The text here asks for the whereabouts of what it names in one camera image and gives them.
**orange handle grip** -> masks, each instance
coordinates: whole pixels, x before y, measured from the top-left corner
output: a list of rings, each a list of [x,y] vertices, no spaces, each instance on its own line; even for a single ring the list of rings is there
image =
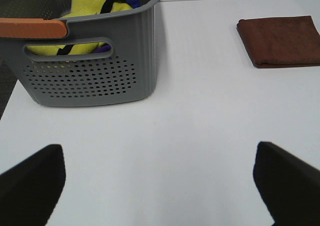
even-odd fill
[[[64,22],[43,18],[0,18],[0,37],[20,39],[60,39],[67,35]]]

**gray plastic basket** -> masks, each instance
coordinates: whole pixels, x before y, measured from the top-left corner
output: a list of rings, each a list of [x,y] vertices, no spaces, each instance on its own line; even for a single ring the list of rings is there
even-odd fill
[[[62,39],[0,38],[0,54],[34,101],[45,106],[98,106],[136,101],[156,85],[155,9],[158,0],[113,13],[60,18],[71,0],[8,0],[1,18],[60,19]],[[28,45],[106,42],[105,53],[39,56]]]

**brown towel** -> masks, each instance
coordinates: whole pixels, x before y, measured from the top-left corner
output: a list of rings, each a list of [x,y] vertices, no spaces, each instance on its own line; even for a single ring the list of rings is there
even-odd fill
[[[311,16],[241,19],[237,29],[257,68],[320,66],[320,35]]]

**dark carpet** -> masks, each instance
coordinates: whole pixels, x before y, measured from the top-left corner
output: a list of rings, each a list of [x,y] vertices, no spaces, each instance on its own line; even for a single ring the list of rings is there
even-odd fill
[[[16,82],[17,78],[3,62],[3,60],[0,59],[0,119],[4,113]]]

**yellow cloth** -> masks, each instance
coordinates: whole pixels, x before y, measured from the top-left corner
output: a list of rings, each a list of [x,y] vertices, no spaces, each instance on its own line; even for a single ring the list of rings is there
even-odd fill
[[[77,16],[88,16],[100,14],[101,8],[107,0],[72,0],[71,11],[62,18],[70,18]],[[114,2],[111,13],[117,11],[131,10],[132,7],[123,2]],[[97,48],[100,48],[105,42],[92,42],[75,44],[68,55],[84,55],[90,54]],[[63,49],[65,45],[29,45],[27,49],[36,55],[52,56],[57,55],[59,49]]]

